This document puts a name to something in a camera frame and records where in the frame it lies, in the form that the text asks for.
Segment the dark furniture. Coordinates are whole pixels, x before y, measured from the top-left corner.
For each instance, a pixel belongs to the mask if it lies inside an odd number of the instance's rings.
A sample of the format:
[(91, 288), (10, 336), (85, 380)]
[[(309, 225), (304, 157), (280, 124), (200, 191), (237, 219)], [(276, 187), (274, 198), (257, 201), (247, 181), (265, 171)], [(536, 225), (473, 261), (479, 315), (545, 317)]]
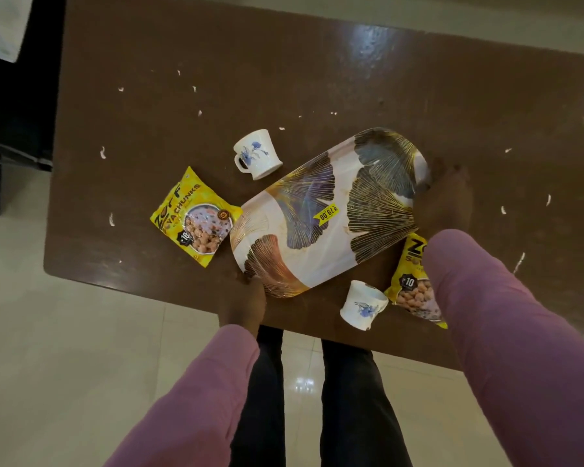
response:
[(0, 60), (0, 212), (6, 165), (52, 172), (67, 0), (33, 0), (16, 63)]

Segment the person's left hand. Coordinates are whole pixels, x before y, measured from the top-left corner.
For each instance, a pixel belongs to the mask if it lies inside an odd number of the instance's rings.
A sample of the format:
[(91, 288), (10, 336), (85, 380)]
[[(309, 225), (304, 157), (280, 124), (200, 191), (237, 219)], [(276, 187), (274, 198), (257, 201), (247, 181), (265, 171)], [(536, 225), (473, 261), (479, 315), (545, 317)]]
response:
[(222, 328), (236, 325), (249, 331), (256, 339), (260, 325), (265, 316), (266, 306), (243, 306), (242, 287), (244, 274), (228, 280), (218, 293), (218, 324)]

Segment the yellow snack packet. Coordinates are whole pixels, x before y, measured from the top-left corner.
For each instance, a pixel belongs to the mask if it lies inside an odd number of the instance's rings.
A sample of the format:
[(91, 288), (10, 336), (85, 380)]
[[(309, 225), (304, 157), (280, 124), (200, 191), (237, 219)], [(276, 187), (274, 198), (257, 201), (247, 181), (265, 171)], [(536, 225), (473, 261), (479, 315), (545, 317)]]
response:
[(188, 167), (150, 221), (206, 268), (242, 213)]
[(433, 286), (422, 265), (427, 244), (426, 239), (417, 233), (406, 237), (397, 268), (384, 295), (393, 305), (446, 329)]

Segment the person's right hand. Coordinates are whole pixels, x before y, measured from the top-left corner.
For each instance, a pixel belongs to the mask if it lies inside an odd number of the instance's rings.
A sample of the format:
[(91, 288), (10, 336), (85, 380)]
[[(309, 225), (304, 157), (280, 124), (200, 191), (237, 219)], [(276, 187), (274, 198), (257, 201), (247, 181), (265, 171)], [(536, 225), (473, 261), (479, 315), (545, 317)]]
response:
[(448, 180), (415, 193), (413, 219), (417, 233), (429, 241), (444, 230), (467, 233), (473, 215), (473, 186)]

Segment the person's left forearm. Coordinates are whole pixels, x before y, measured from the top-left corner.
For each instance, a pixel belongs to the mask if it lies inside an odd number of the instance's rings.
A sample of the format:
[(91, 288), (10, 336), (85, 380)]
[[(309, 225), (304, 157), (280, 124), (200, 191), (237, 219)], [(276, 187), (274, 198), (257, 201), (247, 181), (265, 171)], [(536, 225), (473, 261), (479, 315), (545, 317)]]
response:
[(103, 467), (228, 467), (259, 353), (247, 329), (221, 327)]

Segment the oval leaf-patterned serving tray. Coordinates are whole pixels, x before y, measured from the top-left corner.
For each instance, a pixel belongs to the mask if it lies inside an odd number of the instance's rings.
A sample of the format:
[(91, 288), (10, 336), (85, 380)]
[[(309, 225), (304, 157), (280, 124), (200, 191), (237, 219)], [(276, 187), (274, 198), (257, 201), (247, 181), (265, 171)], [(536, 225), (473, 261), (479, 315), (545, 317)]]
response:
[(414, 232), (413, 197), (427, 178), (407, 138), (361, 131), (241, 206), (229, 235), (235, 261), (273, 297), (297, 296)]

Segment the person's right leg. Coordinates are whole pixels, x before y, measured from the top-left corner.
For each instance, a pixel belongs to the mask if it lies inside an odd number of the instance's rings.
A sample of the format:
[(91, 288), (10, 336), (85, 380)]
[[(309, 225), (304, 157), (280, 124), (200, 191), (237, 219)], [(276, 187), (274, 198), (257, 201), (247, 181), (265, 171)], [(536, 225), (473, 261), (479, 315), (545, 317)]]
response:
[(412, 467), (372, 352), (322, 340), (321, 467)]

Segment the person's right forearm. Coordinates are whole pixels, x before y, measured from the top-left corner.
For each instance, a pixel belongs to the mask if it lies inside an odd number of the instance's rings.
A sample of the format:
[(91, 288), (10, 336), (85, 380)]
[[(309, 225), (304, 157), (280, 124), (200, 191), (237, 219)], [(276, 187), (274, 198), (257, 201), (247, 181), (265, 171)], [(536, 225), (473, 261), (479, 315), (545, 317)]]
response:
[(513, 467), (584, 467), (584, 337), (465, 232), (432, 237), (423, 266)]

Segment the person's leg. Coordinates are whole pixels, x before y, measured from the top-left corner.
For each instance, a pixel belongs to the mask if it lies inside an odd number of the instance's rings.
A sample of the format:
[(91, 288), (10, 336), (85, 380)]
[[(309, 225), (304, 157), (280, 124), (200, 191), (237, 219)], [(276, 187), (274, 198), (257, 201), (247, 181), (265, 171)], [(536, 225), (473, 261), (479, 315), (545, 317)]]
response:
[(322, 340), (321, 467), (412, 467), (372, 352)]
[(261, 325), (260, 354), (231, 444), (229, 467), (286, 467), (283, 330)]

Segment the white cloth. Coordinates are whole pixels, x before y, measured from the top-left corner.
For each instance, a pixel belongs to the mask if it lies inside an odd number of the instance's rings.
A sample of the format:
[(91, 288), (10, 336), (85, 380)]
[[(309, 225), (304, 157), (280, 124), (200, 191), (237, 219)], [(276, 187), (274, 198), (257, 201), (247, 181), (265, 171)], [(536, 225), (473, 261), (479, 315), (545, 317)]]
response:
[(33, 0), (0, 0), (0, 60), (16, 63)]

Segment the person's left leg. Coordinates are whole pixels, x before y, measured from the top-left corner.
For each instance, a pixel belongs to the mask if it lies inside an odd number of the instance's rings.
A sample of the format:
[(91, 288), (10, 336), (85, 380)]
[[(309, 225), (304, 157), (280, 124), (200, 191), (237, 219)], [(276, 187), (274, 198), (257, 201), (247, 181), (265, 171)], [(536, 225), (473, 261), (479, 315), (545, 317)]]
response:
[(231, 444), (229, 467), (286, 467), (283, 330), (261, 325), (260, 354)]

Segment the white cup with blue flower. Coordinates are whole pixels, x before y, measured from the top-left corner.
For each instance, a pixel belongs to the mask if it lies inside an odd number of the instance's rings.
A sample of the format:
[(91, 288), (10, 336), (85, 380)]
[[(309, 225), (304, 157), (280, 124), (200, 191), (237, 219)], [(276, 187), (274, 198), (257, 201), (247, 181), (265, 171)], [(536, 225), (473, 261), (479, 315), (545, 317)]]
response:
[(261, 180), (283, 166), (267, 129), (247, 134), (233, 149), (238, 170), (250, 174), (253, 180)]
[(340, 316), (353, 328), (369, 330), (388, 303), (389, 299), (382, 291), (363, 281), (352, 280)]

